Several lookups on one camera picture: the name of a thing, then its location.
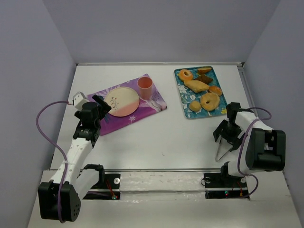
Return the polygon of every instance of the cup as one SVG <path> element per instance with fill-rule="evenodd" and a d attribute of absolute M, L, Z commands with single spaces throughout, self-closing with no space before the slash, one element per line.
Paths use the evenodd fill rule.
<path fill-rule="evenodd" d="M 137 81 L 139 95 L 143 100 L 149 100 L 152 95 L 153 81 L 149 77 L 140 77 Z"/>

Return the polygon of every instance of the blue floral tray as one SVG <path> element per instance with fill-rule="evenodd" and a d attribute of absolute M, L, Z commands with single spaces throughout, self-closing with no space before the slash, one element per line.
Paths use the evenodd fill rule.
<path fill-rule="evenodd" d="M 211 67 L 211 66 L 191 67 L 191 68 L 183 68 L 183 69 L 187 69 L 187 70 L 191 71 L 191 73 L 193 74 L 193 78 L 197 78 L 199 76 L 197 69 L 198 68 L 203 68 L 203 67 Z M 201 93 L 195 93 L 192 90 L 190 90 L 189 88 L 187 88 L 184 85 L 184 82 L 181 81 L 180 78 L 179 78 L 179 72 L 181 70 L 182 69 L 176 69 L 174 71 L 174 75 L 175 75 L 175 79 L 176 79 L 176 82 L 177 82 L 177 87 L 178 87 L 178 90 L 179 90 L 179 93 L 180 93 L 181 103 L 182 103 L 182 107 L 184 109 L 186 118 L 195 119 L 195 118 L 203 118 L 203 117 L 209 117 L 209 116 L 224 115 L 224 114 L 227 113 L 227 111 L 226 111 L 227 102 L 226 102 L 226 99 L 224 97 L 224 92 L 223 92 L 223 95 L 220 96 L 220 103 L 219 103 L 219 106 L 216 108 L 216 110 L 208 112 L 208 111 L 206 111 L 205 109 L 202 108 L 197 113 L 191 111 L 189 109 L 190 103 L 192 101 L 200 102 L 200 97 L 203 94 L 207 93 L 207 91 L 204 91 L 204 92 L 201 92 Z M 215 72 L 214 72 L 213 68 L 206 75 L 213 79 L 213 81 L 208 84 L 209 86 L 213 85 L 213 86 L 220 87 L 218 78 L 215 75 Z"/>

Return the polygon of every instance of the floral placemat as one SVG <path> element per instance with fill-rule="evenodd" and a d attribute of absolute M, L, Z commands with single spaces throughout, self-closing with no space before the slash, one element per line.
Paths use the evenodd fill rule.
<path fill-rule="evenodd" d="M 197 78 L 199 76 L 197 69 L 198 68 L 203 68 L 203 67 L 210 67 L 210 66 L 201 66 L 201 67 L 191 67 L 191 68 L 183 68 L 183 69 L 187 69 L 189 70 L 192 74 L 193 74 L 193 78 Z M 218 116 L 218 115 L 224 115 L 227 113 L 226 111 L 226 106 L 227 106 L 227 102 L 224 96 L 224 91 L 223 91 L 223 95 L 220 96 L 220 103 L 219 106 L 213 110 L 213 111 L 206 111 L 205 109 L 201 109 L 199 112 L 193 112 L 189 109 L 189 105 L 192 101 L 198 101 L 200 102 L 200 97 L 207 93 L 207 91 L 204 92 L 200 92 L 200 93 L 195 93 L 192 90 L 190 90 L 189 88 L 187 88 L 184 85 L 184 82 L 180 80 L 179 78 L 179 73 L 182 69 L 176 69 L 174 71 L 174 76 L 177 82 L 177 87 L 180 93 L 180 100 L 181 100 L 181 104 L 185 113 L 186 118 L 188 119 L 194 119 L 194 118 L 203 118 L 203 117 L 209 117 L 209 116 Z M 212 78 L 213 81 L 211 83 L 209 83 L 209 86 L 217 86 L 220 88 L 219 85 L 219 81 L 218 78 L 212 68 L 211 71 L 209 71 L 206 74 L 208 77 Z"/>
<path fill-rule="evenodd" d="M 137 86 L 137 80 L 139 78 L 127 81 L 125 83 L 122 83 L 120 85 L 116 85 L 107 89 L 104 89 L 102 91 L 96 92 L 94 94 L 88 95 L 89 101 L 94 101 L 92 99 L 93 95 L 102 96 L 105 98 L 105 96 L 112 91 L 113 89 L 119 88 L 119 87 L 129 87 L 135 90 L 137 93 L 139 93 L 139 89 Z M 161 94 L 158 92 L 157 88 L 153 84 L 152 86 L 152 96 L 149 100 L 142 100 L 140 98 L 139 106 L 136 109 L 135 112 L 132 114 L 125 116 L 125 117 L 115 117 L 110 114 L 108 123 L 105 121 L 105 119 L 102 119 L 100 122 L 101 129 L 100 129 L 100 135 L 109 134 L 111 132 L 114 132 L 118 129 L 121 129 L 125 126 L 128 126 L 130 124 L 133 124 L 149 115 L 158 113 L 160 111 L 163 111 L 167 109 L 167 104 L 162 98 Z"/>

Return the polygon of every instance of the gray wall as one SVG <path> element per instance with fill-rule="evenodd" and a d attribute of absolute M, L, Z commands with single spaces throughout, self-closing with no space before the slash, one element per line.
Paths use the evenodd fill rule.
<path fill-rule="evenodd" d="M 77 63 L 236 62 L 279 0 L 43 0 Z"/>
<path fill-rule="evenodd" d="M 245 72 L 268 124 L 287 135 L 285 176 L 304 225 L 304 1 L 282 0 L 253 48 Z"/>
<path fill-rule="evenodd" d="M 0 227 L 22 228 L 53 152 L 36 115 L 67 99 L 76 66 L 41 0 L 0 1 L 0 31 Z M 41 118 L 53 138 L 64 108 L 53 106 Z"/>

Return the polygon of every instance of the toy food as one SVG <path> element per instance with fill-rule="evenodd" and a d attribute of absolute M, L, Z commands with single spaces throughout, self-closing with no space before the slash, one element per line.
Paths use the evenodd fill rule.
<path fill-rule="evenodd" d="M 204 67 L 204 68 L 198 68 L 198 74 L 204 75 L 212 70 L 212 67 Z"/>
<path fill-rule="evenodd" d="M 223 91 L 215 85 L 210 86 L 209 91 L 212 92 L 212 93 L 217 94 L 218 96 L 221 96 L 223 94 Z"/>
<path fill-rule="evenodd" d="M 185 86 L 191 89 L 195 93 L 199 93 L 202 91 L 206 91 L 209 89 L 209 85 L 201 82 L 201 81 L 185 81 Z"/>
<path fill-rule="evenodd" d="M 201 106 L 207 111 L 213 111 L 219 105 L 219 96 L 214 93 L 206 93 L 200 98 Z"/>
<path fill-rule="evenodd" d="M 210 82 L 213 81 L 212 78 L 206 76 L 206 75 L 199 75 L 197 78 L 195 78 L 194 80 L 198 80 L 198 81 L 201 81 L 205 84 L 209 84 Z"/>
<path fill-rule="evenodd" d="M 201 105 L 198 101 L 192 101 L 189 105 L 189 109 L 198 112 L 201 109 Z"/>
<path fill-rule="evenodd" d="M 180 77 L 180 80 L 182 80 L 183 82 L 193 79 L 192 73 L 189 70 L 186 70 L 186 69 L 180 71 L 179 77 Z"/>

